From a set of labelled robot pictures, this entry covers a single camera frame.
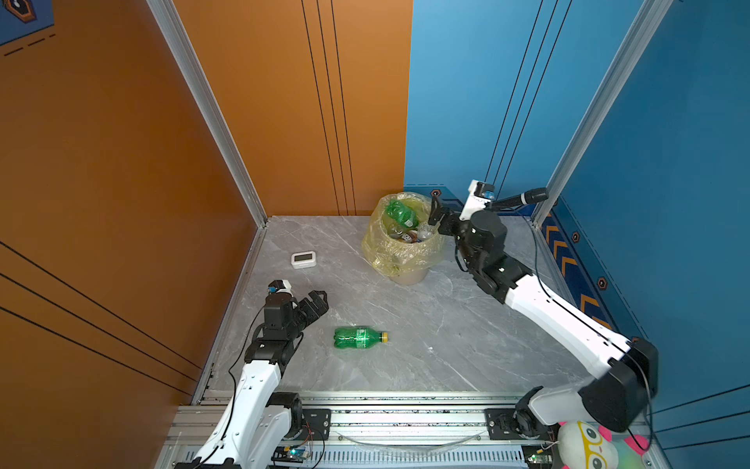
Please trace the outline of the green bottle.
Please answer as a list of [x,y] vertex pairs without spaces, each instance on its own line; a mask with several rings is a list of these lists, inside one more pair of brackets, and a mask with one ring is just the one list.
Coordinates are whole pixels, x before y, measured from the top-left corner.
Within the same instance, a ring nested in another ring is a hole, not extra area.
[[417,213],[400,199],[391,200],[386,206],[385,213],[398,226],[406,230],[415,230],[419,226]]
[[373,328],[336,328],[334,331],[334,347],[337,349],[369,349],[379,343],[388,343],[388,332]]

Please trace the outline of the brown drink bottle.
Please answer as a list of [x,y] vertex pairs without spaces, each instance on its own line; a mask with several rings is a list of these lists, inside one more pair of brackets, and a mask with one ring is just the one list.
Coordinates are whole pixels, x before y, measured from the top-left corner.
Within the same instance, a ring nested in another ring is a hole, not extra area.
[[417,231],[406,231],[398,235],[398,240],[404,243],[418,243],[423,242],[424,238]]

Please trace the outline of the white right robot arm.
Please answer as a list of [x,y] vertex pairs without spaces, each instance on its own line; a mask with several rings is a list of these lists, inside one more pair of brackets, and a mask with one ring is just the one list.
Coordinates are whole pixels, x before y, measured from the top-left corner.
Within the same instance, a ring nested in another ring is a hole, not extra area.
[[430,225],[456,244],[455,254],[484,293],[524,315],[562,344],[588,378],[557,388],[532,388],[515,405],[515,433],[537,439],[572,420],[594,421],[618,433],[649,414],[658,388],[658,351],[643,338],[628,339],[602,326],[546,287],[533,269],[505,250],[507,228],[499,205],[469,216],[433,195]]

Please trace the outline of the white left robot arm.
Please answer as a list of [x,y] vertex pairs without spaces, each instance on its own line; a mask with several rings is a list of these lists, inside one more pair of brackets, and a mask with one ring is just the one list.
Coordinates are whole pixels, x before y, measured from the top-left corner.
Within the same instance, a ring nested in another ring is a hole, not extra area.
[[246,336],[240,376],[219,423],[189,462],[178,468],[266,468],[277,447],[304,426],[301,399],[279,392],[304,330],[329,310],[327,293],[313,290],[297,299],[288,281],[269,284],[261,322],[252,322]]

